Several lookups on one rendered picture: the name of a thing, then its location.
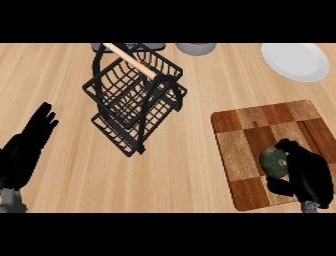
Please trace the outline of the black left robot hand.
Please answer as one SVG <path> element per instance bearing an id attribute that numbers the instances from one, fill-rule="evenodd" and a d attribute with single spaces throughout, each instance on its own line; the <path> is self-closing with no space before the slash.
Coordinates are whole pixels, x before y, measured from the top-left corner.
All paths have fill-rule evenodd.
<path id="1" fill-rule="evenodd" d="M 51 105 L 44 102 L 23 131 L 0 148 L 0 189 L 19 190 L 29 182 L 42 148 L 59 123 Z"/>

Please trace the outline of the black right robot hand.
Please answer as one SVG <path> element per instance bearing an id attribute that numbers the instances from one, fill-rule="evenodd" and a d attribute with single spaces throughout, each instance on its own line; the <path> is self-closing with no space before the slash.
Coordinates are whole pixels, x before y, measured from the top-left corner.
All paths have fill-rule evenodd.
<path id="1" fill-rule="evenodd" d="M 289 180 L 268 177 L 270 192 L 296 197 L 299 203 L 313 201 L 320 204 L 320 209 L 327 209 L 333 200 L 333 182 L 325 158 L 288 138 L 274 147 L 286 153 Z"/>

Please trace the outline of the dark green squash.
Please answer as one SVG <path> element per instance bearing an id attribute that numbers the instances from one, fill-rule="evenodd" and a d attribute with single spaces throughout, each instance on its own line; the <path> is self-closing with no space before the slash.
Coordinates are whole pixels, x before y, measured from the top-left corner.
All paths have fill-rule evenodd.
<path id="1" fill-rule="evenodd" d="M 288 175 L 286 153 L 276 147 L 265 148 L 260 154 L 260 165 L 265 174 L 279 179 Z"/>

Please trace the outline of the checkered wooden cutting board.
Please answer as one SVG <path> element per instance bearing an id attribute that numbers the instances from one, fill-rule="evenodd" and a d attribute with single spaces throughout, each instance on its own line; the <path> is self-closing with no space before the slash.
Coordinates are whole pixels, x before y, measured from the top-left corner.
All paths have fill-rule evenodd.
<path id="1" fill-rule="evenodd" d="M 279 103 L 211 114 L 234 207 L 249 211 L 294 202 L 294 197 L 270 192 L 265 168 L 288 179 L 286 153 L 274 148 L 282 139 L 327 161 L 336 193 L 336 139 L 308 100 Z"/>

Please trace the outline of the white plate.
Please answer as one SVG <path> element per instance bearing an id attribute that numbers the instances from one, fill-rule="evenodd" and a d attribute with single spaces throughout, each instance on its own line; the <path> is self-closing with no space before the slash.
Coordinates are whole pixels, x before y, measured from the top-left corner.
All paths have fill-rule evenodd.
<path id="1" fill-rule="evenodd" d="M 329 73 L 327 56 L 314 43 L 264 43 L 261 55 L 277 74 L 298 82 L 317 82 Z"/>

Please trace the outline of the grey bowl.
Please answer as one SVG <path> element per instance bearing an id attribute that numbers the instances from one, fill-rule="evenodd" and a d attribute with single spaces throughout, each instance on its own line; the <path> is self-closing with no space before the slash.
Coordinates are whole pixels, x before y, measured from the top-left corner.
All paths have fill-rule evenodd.
<path id="1" fill-rule="evenodd" d="M 215 49 L 215 43 L 177 43 L 178 50 L 190 56 L 203 56 Z"/>

